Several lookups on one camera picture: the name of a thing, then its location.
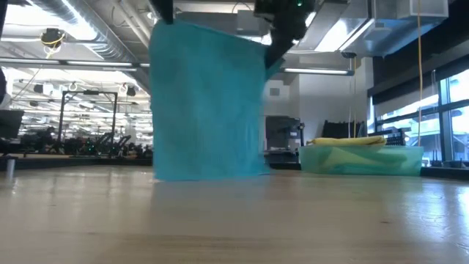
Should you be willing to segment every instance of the plastic bin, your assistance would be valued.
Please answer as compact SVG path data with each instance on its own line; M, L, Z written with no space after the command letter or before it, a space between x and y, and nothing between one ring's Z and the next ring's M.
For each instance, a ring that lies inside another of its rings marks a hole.
M424 149L397 146L306 146L301 169L329 175L419 176Z

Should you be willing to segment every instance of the teal cloth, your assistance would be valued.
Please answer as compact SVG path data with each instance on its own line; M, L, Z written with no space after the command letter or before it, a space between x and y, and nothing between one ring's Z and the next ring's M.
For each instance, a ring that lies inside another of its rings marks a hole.
M259 151L265 46L182 21L157 23L149 47L159 180L266 172Z

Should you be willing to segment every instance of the table surface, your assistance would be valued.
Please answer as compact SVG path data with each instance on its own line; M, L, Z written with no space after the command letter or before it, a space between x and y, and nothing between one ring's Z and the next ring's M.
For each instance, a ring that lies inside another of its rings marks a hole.
M150 167L18 171L0 263L469 263L469 185L317 176L153 184Z

